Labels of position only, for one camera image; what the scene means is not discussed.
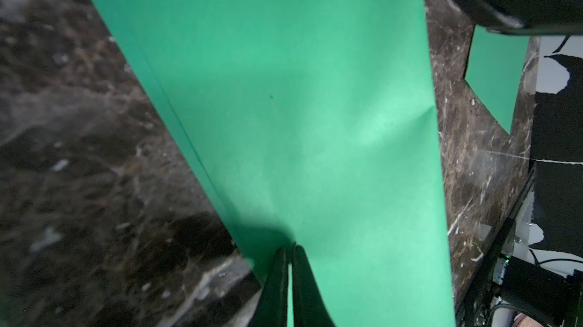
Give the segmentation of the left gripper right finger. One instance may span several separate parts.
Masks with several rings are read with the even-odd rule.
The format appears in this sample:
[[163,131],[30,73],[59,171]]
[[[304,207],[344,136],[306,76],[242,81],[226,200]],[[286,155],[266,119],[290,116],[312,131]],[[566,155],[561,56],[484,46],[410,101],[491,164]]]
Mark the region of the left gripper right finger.
[[317,286],[305,248],[291,249],[292,297],[295,327],[334,327]]

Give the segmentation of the green rectangular paper sheet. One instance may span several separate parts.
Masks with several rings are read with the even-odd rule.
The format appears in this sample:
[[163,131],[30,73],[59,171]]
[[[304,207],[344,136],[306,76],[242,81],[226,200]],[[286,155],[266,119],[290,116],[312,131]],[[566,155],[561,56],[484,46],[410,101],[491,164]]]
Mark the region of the green rectangular paper sheet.
[[237,247],[337,326],[453,326],[424,0],[91,0]]

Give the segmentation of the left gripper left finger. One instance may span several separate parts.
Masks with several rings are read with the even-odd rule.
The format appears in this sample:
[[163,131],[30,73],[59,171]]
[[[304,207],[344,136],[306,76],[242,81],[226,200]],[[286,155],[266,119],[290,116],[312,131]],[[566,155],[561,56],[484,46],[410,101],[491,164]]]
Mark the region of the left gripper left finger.
[[288,321],[288,251],[279,248],[249,327],[286,327]]

